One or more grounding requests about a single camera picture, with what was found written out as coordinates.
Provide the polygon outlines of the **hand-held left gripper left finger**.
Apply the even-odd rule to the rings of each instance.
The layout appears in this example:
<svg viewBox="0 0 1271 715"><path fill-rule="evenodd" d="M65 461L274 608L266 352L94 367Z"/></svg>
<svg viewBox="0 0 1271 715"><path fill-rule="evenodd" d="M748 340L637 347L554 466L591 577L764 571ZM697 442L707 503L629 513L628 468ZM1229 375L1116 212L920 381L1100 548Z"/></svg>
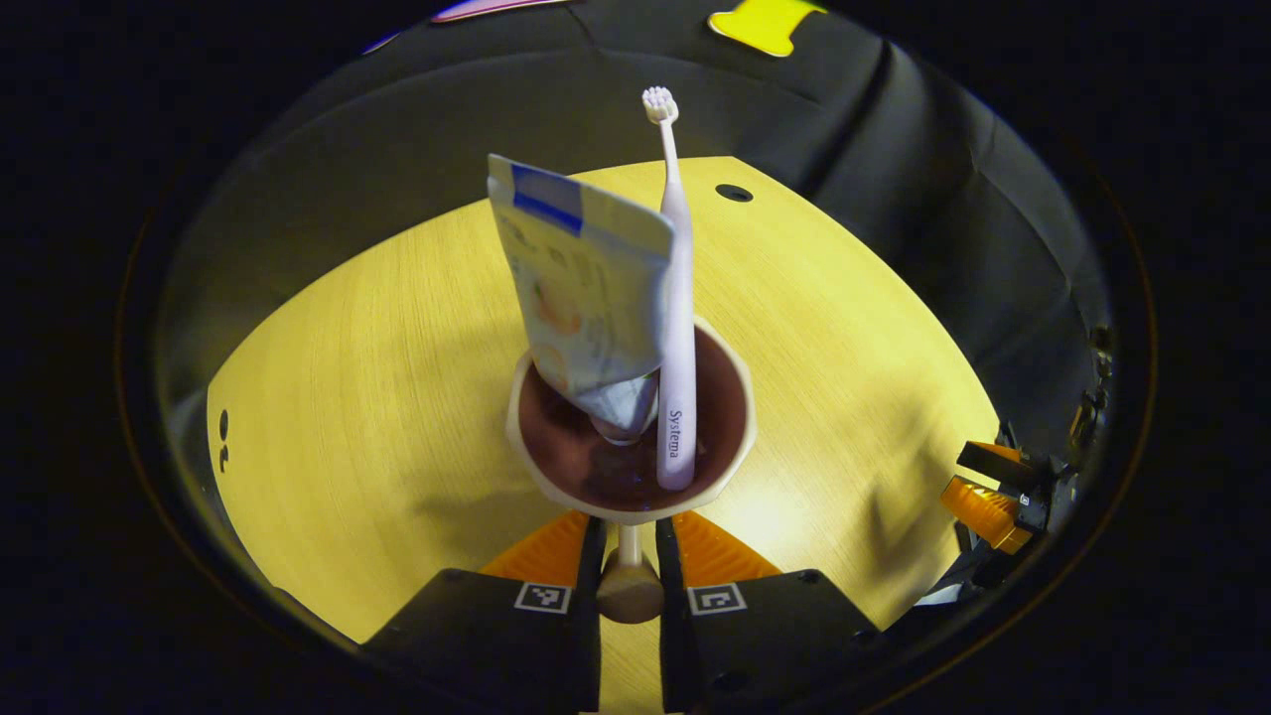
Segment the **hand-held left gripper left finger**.
<svg viewBox="0 0 1271 715"><path fill-rule="evenodd" d="M604 521L569 511L480 571L438 571L361 650L472 712L596 712L605 547Z"/></svg>

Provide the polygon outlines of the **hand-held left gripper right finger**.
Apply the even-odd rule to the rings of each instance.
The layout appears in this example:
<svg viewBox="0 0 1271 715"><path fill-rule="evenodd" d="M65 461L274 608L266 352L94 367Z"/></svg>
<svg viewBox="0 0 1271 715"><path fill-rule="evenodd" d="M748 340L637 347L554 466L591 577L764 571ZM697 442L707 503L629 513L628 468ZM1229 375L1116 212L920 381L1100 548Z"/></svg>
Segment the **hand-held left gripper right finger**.
<svg viewBox="0 0 1271 715"><path fill-rule="evenodd" d="M857 679L885 638L816 569L782 573L693 511L655 525L663 712L777 714Z"/></svg>

